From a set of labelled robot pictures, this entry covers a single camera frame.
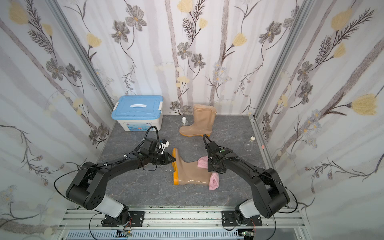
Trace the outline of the pink cloth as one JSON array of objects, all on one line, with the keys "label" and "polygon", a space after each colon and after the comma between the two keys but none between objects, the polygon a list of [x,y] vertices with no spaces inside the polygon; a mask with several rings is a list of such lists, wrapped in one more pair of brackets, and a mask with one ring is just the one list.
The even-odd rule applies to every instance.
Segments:
[{"label": "pink cloth", "polygon": [[[201,157],[198,160],[198,168],[202,169],[208,169],[208,156]],[[210,173],[210,182],[209,182],[209,190],[213,191],[216,190],[219,187],[220,180],[219,180],[219,174],[218,173]]]}]

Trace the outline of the tan rubber boot orange sole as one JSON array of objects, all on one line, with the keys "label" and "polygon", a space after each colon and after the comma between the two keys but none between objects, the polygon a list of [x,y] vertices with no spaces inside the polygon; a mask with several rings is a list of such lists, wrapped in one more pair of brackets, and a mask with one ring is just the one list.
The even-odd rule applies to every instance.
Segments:
[{"label": "tan rubber boot orange sole", "polygon": [[194,122],[189,126],[179,128],[179,133],[185,137],[211,135],[217,115],[217,109],[212,106],[196,104],[193,106]]}]

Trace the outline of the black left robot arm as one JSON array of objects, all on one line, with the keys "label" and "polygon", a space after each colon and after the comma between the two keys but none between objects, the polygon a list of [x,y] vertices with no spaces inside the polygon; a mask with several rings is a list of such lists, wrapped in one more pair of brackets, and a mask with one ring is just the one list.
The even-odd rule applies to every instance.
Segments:
[{"label": "black left robot arm", "polygon": [[144,140],[143,144],[120,160],[94,164],[85,163],[66,191],[66,197],[90,211],[105,215],[103,227],[123,227],[132,219],[129,207],[106,195],[108,182],[126,172],[143,169],[146,165],[168,165],[176,159],[165,151],[166,140]]}]

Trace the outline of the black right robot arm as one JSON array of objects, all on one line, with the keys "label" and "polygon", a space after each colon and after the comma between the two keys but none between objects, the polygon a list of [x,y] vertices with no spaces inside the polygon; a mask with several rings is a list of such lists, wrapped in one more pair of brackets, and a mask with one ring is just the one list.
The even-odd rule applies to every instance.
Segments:
[{"label": "black right robot arm", "polygon": [[208,154],[209,172],[224,174],[230,170],[250,185],[252,198],[235,207],[235,218],[239,224],[244,225],[257,216],[269,219],[290,202],[287,189],[274,169],[251,165],[231,149],[217,145],[207,135],[203,135],[203,141]]}]

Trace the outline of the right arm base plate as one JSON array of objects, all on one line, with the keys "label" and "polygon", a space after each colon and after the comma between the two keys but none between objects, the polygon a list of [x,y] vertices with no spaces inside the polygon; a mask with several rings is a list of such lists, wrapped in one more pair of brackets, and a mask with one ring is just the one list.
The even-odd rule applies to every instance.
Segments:
[{"label": "right arm base plate", "polygon": [[246,218],[239,211],[222,211],[221,217],[224,227],[261,227],[263,225],[260,215]]}]

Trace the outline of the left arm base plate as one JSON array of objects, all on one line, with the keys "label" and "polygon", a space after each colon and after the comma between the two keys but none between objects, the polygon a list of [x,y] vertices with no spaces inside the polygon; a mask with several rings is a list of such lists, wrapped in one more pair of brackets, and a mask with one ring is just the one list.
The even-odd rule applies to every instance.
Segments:
[{"label": "left arm base plate", "polygon": [[123,211],[117,218],[106,215],[101,224],[103,227],[142,227],[144,218],[144,211]]}]

